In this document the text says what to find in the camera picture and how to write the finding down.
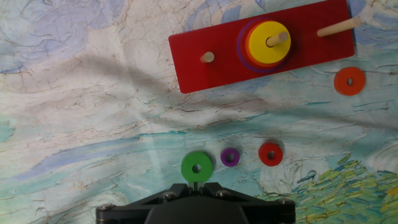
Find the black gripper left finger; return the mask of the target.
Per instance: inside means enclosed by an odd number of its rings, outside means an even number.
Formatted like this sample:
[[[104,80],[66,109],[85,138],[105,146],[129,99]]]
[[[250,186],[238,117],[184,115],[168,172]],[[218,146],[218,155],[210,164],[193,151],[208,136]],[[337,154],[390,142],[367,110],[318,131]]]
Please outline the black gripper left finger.
[[[194,190],[194,182],[173,184],[169,189],[128,205],[115,205],[113,203],[99,205],[96,207],[96,224],[122,223],[124,221],[144,223],[153,208],[192,196]]]

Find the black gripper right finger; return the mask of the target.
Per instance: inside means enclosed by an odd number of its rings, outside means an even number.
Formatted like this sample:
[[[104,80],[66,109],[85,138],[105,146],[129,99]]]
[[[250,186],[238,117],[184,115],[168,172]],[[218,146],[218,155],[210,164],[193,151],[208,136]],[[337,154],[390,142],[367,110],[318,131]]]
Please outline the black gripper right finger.
[[[217,182],[196,182],[195,193],[239,206],[249,223],[295,223],[295,202],[289,198],[265,201]]]

